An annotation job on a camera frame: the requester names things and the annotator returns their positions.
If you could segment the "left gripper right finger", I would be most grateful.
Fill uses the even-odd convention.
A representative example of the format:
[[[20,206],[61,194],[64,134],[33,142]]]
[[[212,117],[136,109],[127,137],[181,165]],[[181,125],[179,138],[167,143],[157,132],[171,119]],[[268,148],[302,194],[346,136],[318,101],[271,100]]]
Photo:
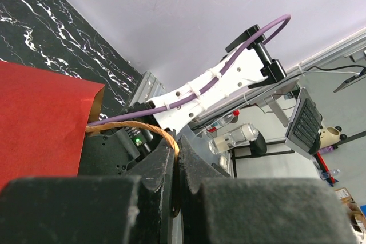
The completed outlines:
[[[336,194],[315,178],[232,178],[178,141],[184,243],[356,243]]]

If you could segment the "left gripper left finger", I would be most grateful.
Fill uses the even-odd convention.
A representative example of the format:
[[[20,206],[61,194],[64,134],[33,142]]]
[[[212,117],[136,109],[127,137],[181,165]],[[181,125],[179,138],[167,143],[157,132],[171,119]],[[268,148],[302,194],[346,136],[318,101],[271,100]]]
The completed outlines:
[[[171,243],[173,166],[164,140],[139,156],[128,137],[87,137],[77,176],[18,178],[1,191],[1,242]]]

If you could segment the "red paper bag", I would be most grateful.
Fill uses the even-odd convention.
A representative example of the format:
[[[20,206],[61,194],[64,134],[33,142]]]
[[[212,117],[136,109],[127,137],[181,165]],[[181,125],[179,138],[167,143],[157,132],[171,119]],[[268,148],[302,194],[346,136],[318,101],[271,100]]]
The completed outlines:
[[[145,156],[145,137],[131,127],[87,128],[98,119],[104,86],[14,63],[1,63],[1,218],[29,221],[55,213],[57,201],[36,202],[15,186],[21,177],[74,179],[120,176]]]

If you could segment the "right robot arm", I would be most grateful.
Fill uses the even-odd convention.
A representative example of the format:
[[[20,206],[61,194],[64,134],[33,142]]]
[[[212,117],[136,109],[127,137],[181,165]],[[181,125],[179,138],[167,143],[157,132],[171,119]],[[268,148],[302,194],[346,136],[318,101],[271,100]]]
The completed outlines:
[[[284,79],[286,73],[280,62],[272,59],[265,48],[285,25],[280,24],[266,38],[265,32],[274,26],[250,27],[226,47],[226,56],[218,65],[182,87],[143,103],[135,102],[116,117],[88,124],[78,174],[122,175],[162,140],[161,135],[142,124],[179,133],[240,88],[271,85]]]

